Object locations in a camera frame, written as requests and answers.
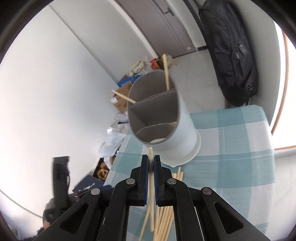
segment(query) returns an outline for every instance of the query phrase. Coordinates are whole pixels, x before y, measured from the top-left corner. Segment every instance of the black bag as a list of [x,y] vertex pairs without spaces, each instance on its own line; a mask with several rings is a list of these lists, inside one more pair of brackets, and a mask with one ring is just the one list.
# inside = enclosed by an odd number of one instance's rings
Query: black bag
[[199,14],[225,99],[248,103],[257,93],[258,72],[240,16],[228,0],[206,0]]

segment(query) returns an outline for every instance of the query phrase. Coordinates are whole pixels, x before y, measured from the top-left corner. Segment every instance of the bundle of chopsticks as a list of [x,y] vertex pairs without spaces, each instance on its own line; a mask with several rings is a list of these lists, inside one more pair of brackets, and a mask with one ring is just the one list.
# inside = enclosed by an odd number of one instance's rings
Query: bundle of chopsticks
[[[152,148],[149,148],[149,162],[150,157],[152,158],[153,162],[153,153]],[[173,173],[172,176],[175,179],[182,181],[183,179],[183,172],[181,172],[181,167],[178,168],[177,173]],[[170,230],[174,220],[174,212],[173,207],[156,207],[156,217],[154,221],[154,181],[153,181],[153,170],[149,170],[149,178],[148,178],[148,188],[149,188],[149,204],[147,213],[144,219],[144,223],[141,229],[139,241],[142,240],[145,227],[150,217],[150,231],[154,232],[153,234],[153,241],[167,241]]]

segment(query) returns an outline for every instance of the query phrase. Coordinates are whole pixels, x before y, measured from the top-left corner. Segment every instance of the wooden stick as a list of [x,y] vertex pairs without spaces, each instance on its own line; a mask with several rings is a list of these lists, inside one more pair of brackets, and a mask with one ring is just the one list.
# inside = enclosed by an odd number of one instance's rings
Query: wooden stick
[[[180,181],[183,180],[183,175],[184,175],[184,172],[181,172],[180,173],[180,179],[179,179]],[[164,241],[167,241],[168,240],[168,236],[170,235],[170,230],[172,229],[173,220],[174,220],[174,212],[172,211],[171,212],[171,216],[170,216],[169,226],[168,226],[168,229],[166,231],[166,235],[165,235]]]
[[157,222],[157,233],[156,233],[156,238],[154,240],[157,240],[157,235],[159,233],[159,228],[161,224],[161,219],[163,218],[165,207],[160,207],[159,208],[159,217],[158,217],[158,222]]
[[156,217],[155,217],[155,225],[154,225],[154,233],[153,233],[153,240],[156,239],[156,234],[157,234],[157,231],[158,231],[158,222],[159,222],[159,206],[156,207]]
[[[173,173],[172,176],[173,176],[173,178],[176,178],[177,174]],[[162,215],[162,218],[161,218],[161,221],[160,221],[158,232],[156,234],[156,239],[154,241],[161,241],[162,240],[160,238],[161,238],[163,232],[165,231],[164,227],[166,225],[167,219],[168,219],[168,217],[170,217],[170,208],[171,207],[164,207],[164,211],[163,211],[163,215]]]
[[150,213],[150,209],[148,207],[147,213],[146,213],[146,216],[145,216],[145,219],[144,219],[143,227],[141,229],[141,233],[140,233],[140,236],[139,236],[139,241],[142,240],[142,237],[143,237],[143,234],[144,234],[144,231],[145,231],[145,227],[146,227],[146,224],[147,224],[147,221],[148,221],[149,213]]
[[168,236],[170,235],[170,230],[171,230],[171,228],[172,228],[173,220],[174,220],[174,212],[171,212],[170,221],[169,221],[169,226],[168,226],[168,229],[167,229],[167,231],[166,231],[164,241],[167,241],[167,240],[168,240]]
[[176,179],[180,180],[180,174],[181,174],[181,167],[178,167],[178,172],[177,172]]
[[167,91],[168,91],[168,90],[170,90],[170,82],[169,82],[169,78],[168,78],[168,62],[167,62],[165,53],[163,54],[163,67],[164,67],[164,71],[165,71],[165,84],[166,84]]
[[150,179],[150,194],[149,194],[149,207],[150,208],[150,231],[154,231],[154,179],[153,179],[153,150],[152,147],[149,147],[148,150],[149,156],[149,175]]
[[[177,177],[177,174],[176,173],[173,173],[172,176],[173,176],[173,178],[176,178]],[[162,221],[162,218],[163,218],[164,208],[165,207],[159,207],[158,227],[160,226],[161,221]]]
[[113,92],[115,95],[118,95],[119,97],[125,99],[126,101],[129,101],[129,102],[132,103],[132,104],[137,103],[137,101],[134,101],[134,100],[132,100],[131,98],[128,98],[127,96],[125,96],[125,95],[123,95],[123,94],[120,94],[120,93],[118,93],[118,92],[115,91],[115,90],[112,90],[112,92]]

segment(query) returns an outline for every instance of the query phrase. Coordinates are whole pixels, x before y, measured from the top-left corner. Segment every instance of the blue box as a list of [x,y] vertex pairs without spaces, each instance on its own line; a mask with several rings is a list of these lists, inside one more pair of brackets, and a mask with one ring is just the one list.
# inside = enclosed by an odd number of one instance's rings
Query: blue box
[[121,80],[121,81],[119,81],[118,83],[117,83],[117,85],[119,86],[119,87],[122,87],[122,86],[124,86],[124,85],[126,85],[128,82],[132,82],[132,83],[134,83],[139,77],[141,77],[142,75],[140,75],[140,74],[138,74],[138,75],[136,75],[136,76],[134,76],[134,77],[128,77],[128,78],[126,78],[126,79],[124,79],[124,80]]

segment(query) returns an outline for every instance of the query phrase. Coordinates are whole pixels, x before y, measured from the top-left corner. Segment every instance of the blue plaid tablecloth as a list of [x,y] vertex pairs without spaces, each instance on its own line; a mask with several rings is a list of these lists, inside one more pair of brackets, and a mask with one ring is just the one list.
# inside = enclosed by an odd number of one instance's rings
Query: blue plaid tablecloth
[[[268,227],[275,185],[274,149],[265,113],[259,106],[191,114],[201,134],[201,148],[181,166],[189,187],[208,186],[247,218],[261,232]],[[140,166],[148,149],[129,130],[112,165],[105,185],[115,186]],[[127,240],[138,241],[147,206],[131,207]],[[148,221],[144,241],[153,240]],[[175,226],[169,241],[176,240]]]

